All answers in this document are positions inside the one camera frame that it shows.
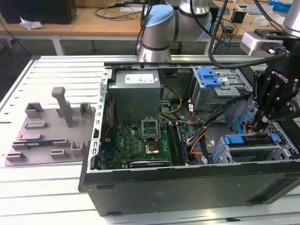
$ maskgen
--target desk leg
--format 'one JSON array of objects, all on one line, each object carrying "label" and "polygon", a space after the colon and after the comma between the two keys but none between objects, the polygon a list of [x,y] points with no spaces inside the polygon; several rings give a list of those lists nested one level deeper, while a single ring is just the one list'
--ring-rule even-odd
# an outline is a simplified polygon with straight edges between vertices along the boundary
[{"label": "desk leg", "polygon": [[57,55],[65,55],[65,51],[64,51],[64,49],[61,45],[60,38],[55,37],[55,38],[52,39],[52,42],[53,42],[56,54]]},{"label": "desk leg", "polygon": [[10,39],[1,39],[1,43],[3,43],[4,46],[6,46],[6,48],[8,48],[9,50],[13,49],[13,46],[10,43]]},{"label": "desk leg", "polygon": [[[205,51],[204,51],[204,55],[208,55],[209,48],[210,48],[210,42],[211,42],[211,39],[210,39],[210,40],[207,42],[207,44],[206,44]],[[212,49],[214,49],[216,42],[217,42],[217,41],[214,40],[214,44],[213,44],[213,46],[212,46]]]},{"label": "desk leg", "polygon": [[96,47],[96,42],[95,42],[95,40],[91,40],[91,41],[90,41],[90,44],[92,45],[92,50],[93,50],[93,52],[97,51],[97,47]]}]

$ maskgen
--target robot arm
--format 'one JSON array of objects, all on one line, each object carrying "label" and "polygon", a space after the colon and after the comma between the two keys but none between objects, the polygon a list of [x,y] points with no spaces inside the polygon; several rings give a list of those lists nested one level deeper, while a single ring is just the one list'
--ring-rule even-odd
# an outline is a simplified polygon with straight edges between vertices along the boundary
[{"label": "robot arm", "polygon": [[267,63],[264,73],[254,73],[253,100],[257,112],[254,130],[265,129],[269,122],[300,112],[293,100],[300,88],[300,1],[294,1],[285,21],[285,30],[247,32],[241,48],[249,55],[264,50],[272,54],[286,51],[287,57]]},{"label": "robot arm", "polygon": [[[209,29],[211,15],[207,1],[193,1],[193,10],[198,21]],[[155,5],[147,18],[138,61],[169,62],[171,41],[198,41],[204,35],[191,14],[189,0],[182,1],[178,11],[169,5]]]}]

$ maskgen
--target gripper logo text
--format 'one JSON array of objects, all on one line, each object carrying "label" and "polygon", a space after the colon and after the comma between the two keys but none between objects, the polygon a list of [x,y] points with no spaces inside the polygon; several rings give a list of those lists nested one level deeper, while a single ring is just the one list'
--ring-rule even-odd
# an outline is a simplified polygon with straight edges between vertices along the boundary
[{"label": "gripper logo text", "polygon": [[277,73],[275,71],[272,71],[272,74],[276,74],[281,80],[283,80],[285,83],[288,83],[289,82],[289,79],[287,79],[285,76],[283,76],[282,74],[280,73]]}]

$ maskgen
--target slotted metal table surface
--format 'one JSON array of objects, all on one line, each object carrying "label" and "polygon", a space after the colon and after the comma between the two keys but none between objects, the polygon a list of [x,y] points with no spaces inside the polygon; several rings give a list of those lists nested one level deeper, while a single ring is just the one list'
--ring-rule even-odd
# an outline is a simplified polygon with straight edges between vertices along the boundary
[{"label": "slotted metal table surface", "polygon": [[[216,58],[223,62],[249,60],[248,56]],[[209,62],[207,56],[173,56],[173,60]],[[270,205],[100,217],[89,196],[77,190],[81,163],[5,167],[5,156],[26,117],[27,103],[57,108],[51,91],[63,86],[71,106],[81,102],[95,106],[105,61],[133,62],[135,56],[44,56],[31,60],[0,103],[1,225],[231,224],[226,218],[240,219],[232,222],[235,225],[300,224],[300,187]],[[199,190],[195,195],[199,202],[202,194]]]}]

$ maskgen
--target floor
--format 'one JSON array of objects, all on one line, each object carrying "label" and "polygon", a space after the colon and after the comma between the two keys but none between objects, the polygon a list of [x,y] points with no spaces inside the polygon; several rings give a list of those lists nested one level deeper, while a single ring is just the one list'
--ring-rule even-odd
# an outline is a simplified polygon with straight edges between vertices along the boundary
[{"label": "floor", "polygon": [[[20,40],[22,45],[32,55],[56,55],[50,40]],[[22,72],[30,56],[19,47],[18,42],[12,40],[13,49],[0,50],[0,100],[10,89],[16,78]],[[135,41],[96,41],[97,51],[92,51],[90,41],[64,40],[62,42],[66,55],[134,55]],[[206,43],[183,42],[181,54],[199,55],[204,53]],[[176,49],[176,43],[171,43],[170,49]],[[225,54],[244,54],[237,47],[230,47]]]}]

